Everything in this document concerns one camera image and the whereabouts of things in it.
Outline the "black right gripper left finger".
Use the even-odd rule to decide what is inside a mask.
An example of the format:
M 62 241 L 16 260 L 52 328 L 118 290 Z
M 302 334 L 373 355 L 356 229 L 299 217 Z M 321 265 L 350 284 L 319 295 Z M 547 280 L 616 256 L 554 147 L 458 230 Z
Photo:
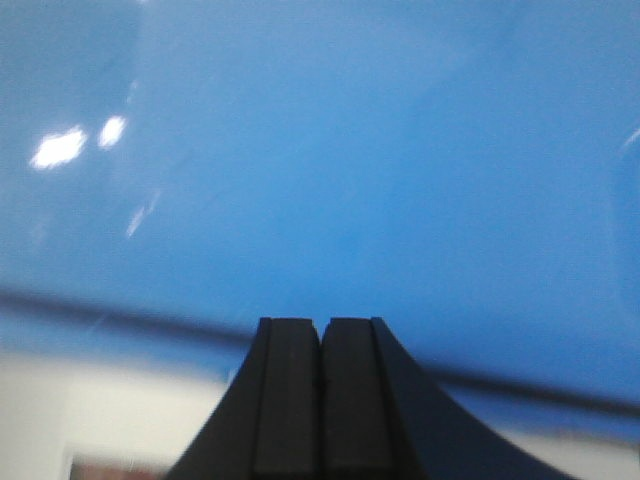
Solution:
M 170 479 L 314 479 L 319 341 L 308 319 L 261 319 L 218 406 Z

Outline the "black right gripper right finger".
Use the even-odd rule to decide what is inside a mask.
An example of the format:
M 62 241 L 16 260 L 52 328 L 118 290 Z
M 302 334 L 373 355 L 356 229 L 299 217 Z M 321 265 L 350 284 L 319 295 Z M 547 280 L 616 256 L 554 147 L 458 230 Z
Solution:
M 563 479 L 456 403 L 380 318 L 334 318 L 322 340 L 327 479 Z

